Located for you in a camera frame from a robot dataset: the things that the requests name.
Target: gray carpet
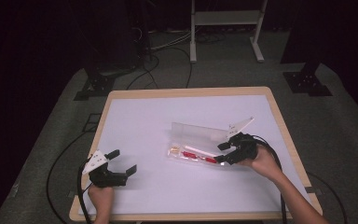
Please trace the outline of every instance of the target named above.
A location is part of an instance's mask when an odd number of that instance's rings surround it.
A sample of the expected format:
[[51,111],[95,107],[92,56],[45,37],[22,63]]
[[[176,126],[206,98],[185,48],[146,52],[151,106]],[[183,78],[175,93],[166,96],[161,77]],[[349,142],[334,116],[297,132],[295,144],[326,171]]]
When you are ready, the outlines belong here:
[[[338,194],[344,204],[349,223],[358,223],[358,106],[342,86],[337,74],[324,65],[317,77],[333,96],[309,97],[293,94],[282,73],[299,71],[303,64],[280,64],[288,37],[285,32],[262,32],[259,45],[264,63],[255,60],[249,43],[249,33],[226,34],[213,44],[198,44],[198,61],[192,65],[189,88],[267,86],[271,88],[285,123],[296,145],[304,167]],[[177,38],[175,35],[151,36],[154,46]],[[188,44],[176,46],[188,52]],[[160,89],[185,88],[190,64],[177,49],[154,53],[159,64],[151,73]],[[151,68],[156,61],[145,63]],[[137,71],[117,78],[114,90],[126,90],[144,72]],[[16,185],[0,210],[0,223],[60,223],[48,205],[46,184],[53,162],[80,134],[90,113],[102,113],[106,97],[91,97],[74,101],[87,80],[83,70],[74,74],[39,135],[24,164]],[[155,89],[150,76],[143,76],[130,89]],[[49,193],[55,209],[67,222],[73,195],[76,192],[76,172],[87,158],[93,133],[77,139],[52,170]],[[331,223],[343,223],[342,213],[332,192],[314,177],[312,185],[320,190],[318,199],[325,217]]]

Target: dark background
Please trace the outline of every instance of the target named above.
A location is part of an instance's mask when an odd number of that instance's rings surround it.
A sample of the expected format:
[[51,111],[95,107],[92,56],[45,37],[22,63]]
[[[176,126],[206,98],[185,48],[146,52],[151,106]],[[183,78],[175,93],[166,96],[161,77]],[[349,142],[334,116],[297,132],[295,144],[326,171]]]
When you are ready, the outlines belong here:
[[[116,57],[122,51],[107,46],[98,19],[106,11],[95,4],[118,8],[121,14],[110,19],[128,20],[130,26],[139,27],[144,24],[140,2],[0,0],[0,206],[62,90],[83,67],[84,52],[96,61],[123,63]],[[189,28],[190,1],[150,2],[153,5],[146,4],[149,30]],[[197,2],[197,8],[208,7],[248,9],[258,4]],[[263,30],[279,29],[291,29],[282,63],[319,57],[339,75],[358,104],[358,1],[269,1]]]

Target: human hand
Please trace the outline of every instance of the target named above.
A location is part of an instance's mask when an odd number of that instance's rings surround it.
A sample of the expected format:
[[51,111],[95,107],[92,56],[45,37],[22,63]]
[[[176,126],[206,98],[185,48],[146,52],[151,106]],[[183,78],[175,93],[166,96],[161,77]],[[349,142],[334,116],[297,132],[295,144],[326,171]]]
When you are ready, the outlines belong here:
[[97,210],[97,217],[94,224],[109,223],[113,200],[115,198],[114,189],[98,188],[95,185],[89,187],[89,198]]
[[253,168],[258,174],[273,180],[282,175],[282,171],[277,165],[272,154],[263,146],[257,145],[257,156],[254,160],[246,159],[237,164],[249,166]]

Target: hand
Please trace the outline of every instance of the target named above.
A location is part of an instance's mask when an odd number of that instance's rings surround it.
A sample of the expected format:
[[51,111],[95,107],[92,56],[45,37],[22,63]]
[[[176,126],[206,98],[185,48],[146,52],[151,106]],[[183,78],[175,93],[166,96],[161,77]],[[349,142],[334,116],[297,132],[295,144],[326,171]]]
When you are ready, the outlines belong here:
[[273,180],[282,175],[282,171],[275,162],[272,154],[263,146],[257,145],[257,156],[254,160],[246,159],[237,164],[249,166],[253,168],[258,174]]
[[113,188],[98,188],[95,185],[89,187],[89,198],[97,210],[94,224],[109,223],[115,192]]

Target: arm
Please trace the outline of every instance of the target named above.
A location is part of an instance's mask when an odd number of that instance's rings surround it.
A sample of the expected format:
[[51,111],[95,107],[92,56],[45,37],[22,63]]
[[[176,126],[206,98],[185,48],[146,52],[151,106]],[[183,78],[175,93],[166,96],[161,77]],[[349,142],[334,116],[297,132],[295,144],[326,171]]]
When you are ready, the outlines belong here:
[[253,168],[260,175],[272,181],[286,202],[295,223],[328,223],[296,189],[287,176],[281,171],[269,151],[258,146],[254,160],[240,161],[239,165]]
[[97,210],[94,224],[107,224],[111,216],[115,192],[113,188],[98,188],[95,185],[89,187],[89,198]]

